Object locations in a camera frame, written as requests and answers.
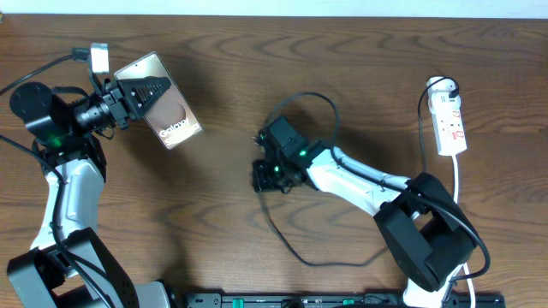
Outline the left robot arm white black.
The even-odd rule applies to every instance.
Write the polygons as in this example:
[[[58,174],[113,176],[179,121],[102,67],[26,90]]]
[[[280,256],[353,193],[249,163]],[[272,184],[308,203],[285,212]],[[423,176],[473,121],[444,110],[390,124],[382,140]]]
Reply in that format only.
[[[43,225],[7,275],[25,307],[182,307],[162,280],[133,284],[96,233],[106,161],[98,136],[144,117],[170,89],[165,77],[79,87],[16,81],[12,112],[35,137],[35,157],[49,183]]]

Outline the Galaxy smartphone with bronze screen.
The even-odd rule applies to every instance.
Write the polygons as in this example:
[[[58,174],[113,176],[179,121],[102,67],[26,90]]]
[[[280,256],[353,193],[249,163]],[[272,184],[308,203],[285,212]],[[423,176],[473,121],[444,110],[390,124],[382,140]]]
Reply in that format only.
[[[196,115],[191,110],[171,74],[154,51],[119,69],[114,74],[117,80],[146,77],[167,77],[170,88],[148,110],[145,120],[167,150],[203,131]]]

